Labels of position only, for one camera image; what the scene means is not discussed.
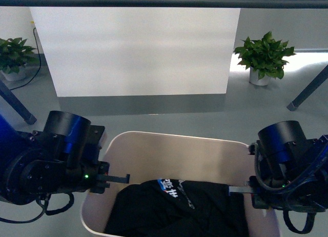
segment white plastic bin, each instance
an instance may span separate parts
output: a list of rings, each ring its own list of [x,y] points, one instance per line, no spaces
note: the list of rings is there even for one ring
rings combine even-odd
[[[248,155],[246,144],[159,133],[122,133],[111,142],[103,161],[110,163],[110,175],[130,174],[130,184],[170,178],[243,186],[255,174],[254,156]],[[87,195],[81,220],[94,236],[116,236],[102,232],[124,187],[111,183],[104,194]],[[275,211],[254,209],[250,194],[244,198],[250,236],[280,236]]]

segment metal table leg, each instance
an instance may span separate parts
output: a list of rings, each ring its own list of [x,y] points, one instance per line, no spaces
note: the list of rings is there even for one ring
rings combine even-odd
[[[27,124],[34,124],[36,118],[25,108],[8,87],[0,80],[0,96],[3,97],[12,108],[24,119]]]
[[[307,99],[328,78],[328,65],[311,81],[310,84],[287,106],[290,111],[297,110],[300,104]]]

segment potted plant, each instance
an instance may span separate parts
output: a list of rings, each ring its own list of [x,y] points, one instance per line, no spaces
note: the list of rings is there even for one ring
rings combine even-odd
[[[288,62],[282,58],[295,55],[294,47],[287,48],[287,44],[288,41],[275,41],[272,32],[268,32],[261,40],[247,37],[244,46],[237,47],[234,52],[241,58],[239,65],[245,65],[246,69],[251,68],[250,82],[264,86],[270,78],[283,78],[283,68]]]
[[[26,46],[25,42],[22,38],[0,38],[0,70],[8,81],[23,79],[26,64],[37,62],[31,56],[35,48]]]

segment green leafy plant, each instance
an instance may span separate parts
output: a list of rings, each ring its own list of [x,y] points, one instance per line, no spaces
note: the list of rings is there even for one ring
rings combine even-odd
[[[19,67],[25,67],[27,63],[37,62],[31,46],[25,46],[26,39],[0,38],[0,70],[3,73],[19,73]]]
[[[247,37],[244,46],[236,47],[234,52],[241,58],[239,65],[245,65],[246,69],[253,67],[254,71],[258,70],[259,80],[265,75],[282,79],[284,65],[288,63],[282,58],[295,55],[294,47],[287,48],[287,44],[288,41],[275,41],[272,32],[268,32],[261,40]]]

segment white wall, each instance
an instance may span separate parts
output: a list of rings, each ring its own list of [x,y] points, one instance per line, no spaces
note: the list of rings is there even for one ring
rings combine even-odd
[[[31,7],[62,97],[225,93],[239,10]]]
[[[272,31],[296,49],[328,50],[327,17],[328,9],[241,9],[235,47]]]
[[[33,18],[29,7],[0,6],[0,38],[4,40],[17,37],[22,37],[23,39],[27,38],[26,45],[36,48],[33,27],[31,25],[32,20]],[[40,53],[42,53],[43,51],[40,44],[39,49]]]

